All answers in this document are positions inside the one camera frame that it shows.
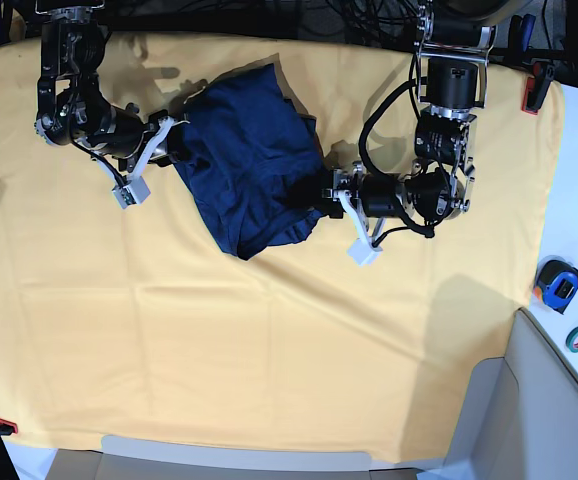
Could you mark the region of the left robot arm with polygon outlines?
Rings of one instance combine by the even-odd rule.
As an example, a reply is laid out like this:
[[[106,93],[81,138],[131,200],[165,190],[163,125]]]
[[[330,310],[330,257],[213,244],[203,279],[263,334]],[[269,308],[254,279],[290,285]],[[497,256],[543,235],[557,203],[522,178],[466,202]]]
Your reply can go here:
[[[403,231],[432,238],[441,223],[467,212],[475,182],[472,111],[485,103],[497,8],[488,1],[419,2],[408,78],[365,121],[358,161],[349,170],[323,169],[297,182],[290,203],[358,220],[361,241],[371,248],[389,235],[388,218],[399,219]],[[416,117],[415,159],[409,173],[388,173],[373,162],[367,143],[403,94]]]

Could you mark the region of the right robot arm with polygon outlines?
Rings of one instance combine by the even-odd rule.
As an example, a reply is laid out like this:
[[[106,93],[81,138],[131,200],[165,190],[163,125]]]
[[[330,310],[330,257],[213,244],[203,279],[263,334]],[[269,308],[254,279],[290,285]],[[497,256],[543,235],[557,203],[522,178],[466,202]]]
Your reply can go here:
[[[116,174],[137,170],[162,121],[165,109],[146,121],[133,103],[121,108],[100,90],[98,68],[111,37],[98,22],[103,1],[37,1],[35,13],[47,18],[41,31],[41,68],[37,82],[36,133],[50,145],[71,145]]]

